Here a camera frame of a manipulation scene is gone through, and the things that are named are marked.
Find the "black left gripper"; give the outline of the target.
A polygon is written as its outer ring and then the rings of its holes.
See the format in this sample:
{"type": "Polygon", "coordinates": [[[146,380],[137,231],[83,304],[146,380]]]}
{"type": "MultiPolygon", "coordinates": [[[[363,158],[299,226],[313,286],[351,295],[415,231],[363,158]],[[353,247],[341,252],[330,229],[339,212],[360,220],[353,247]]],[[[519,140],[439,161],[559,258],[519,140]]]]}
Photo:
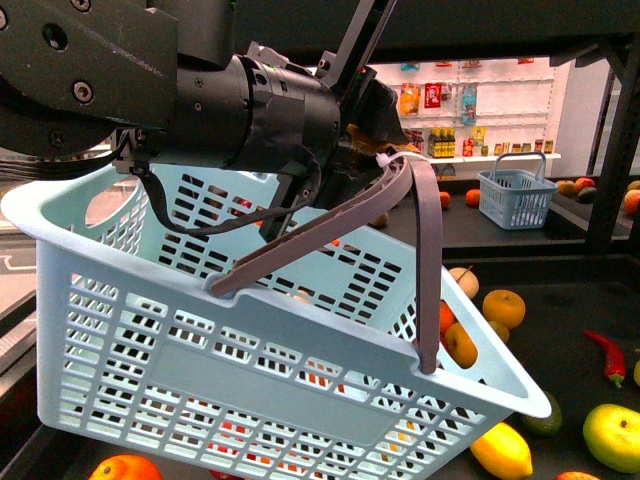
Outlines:
{"type": "Polygon", "coordinates": [[[343,40],[337,53],[323,54],[316,75],[334,78],[332,90],[340,100],[342,133],[338,146],[319,181],[279,175],[271,206],[292,208],[311,197],[315,184],[319,191],[311,205],[330,210],[351,200],[380,176],[373,156],[351,148],[347,126],[354,124],[370,137],[404,144],[407,138],[396,109],[398,95],[376,79],[376,71],[367,66],[372,50],[369,40],[343,40]]]}

